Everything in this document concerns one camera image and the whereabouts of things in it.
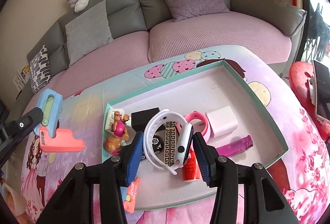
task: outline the black and white patterned pillow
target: black and white patterned pillow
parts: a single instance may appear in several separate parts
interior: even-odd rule
[[[30,62],[31,86],[36,94],[42,87],[51,81],[51,70],[49,68],[46,44]]]

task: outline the smartphone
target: smartphone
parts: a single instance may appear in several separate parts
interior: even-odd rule
[[[315,77],[315,116],[321,123],[330,123],[330,72],[320,62],[313,61]]]

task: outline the purple lighter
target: purple lighter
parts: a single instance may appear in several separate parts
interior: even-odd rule
[[[230,158],[242,153],[243,151],[246,151],[251,147],[253,147],[253,141],[251,136],[248,135],[247,137],[244,137],[238,141],[217,148],[217,152],[220,156],[226,156]]]

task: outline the pink bracelet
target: pink bracelet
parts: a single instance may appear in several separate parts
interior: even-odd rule
[[[207,119],[207,117],[204,114],[202,114],[198,111],[194,111],[192,113],[185,115],[184,118],[187,120],[187,122],[191,122],[192,120],[195,120],[195,119],[204,122],[205,127],[204,127],[204,130],[202,131],[202,136],[204,137],[205,142],[207,142],[209,140],[210,134],[211,134],[211,128],[210,128],[209,120]],[[176,127],[177,127],[178,132],[180,133],[181,125],[177,124]],[[190,149],[192,151],[194,151],[192,144],[191,144]]]

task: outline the couch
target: couch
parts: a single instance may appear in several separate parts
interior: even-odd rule
[[[86,88],[86,80],[92,86],[139,66],[214,45],[244,46],[281,74],[295,57],[306,18],[306,11],[276,0],[223,0],[230,13],[174,23],[164,0],[105,0],[114,41],[69,67],[65,25],[101,1],[90,0],[80,13],[68,11],[27,54],[30,62],[46,44],[53,83],[65,86],[63,98],[75,94],[80,84]],[[80,75],[72,79],[70,74],[77,70]],[[33,95],[28,81],[8,122],[23,114]]]

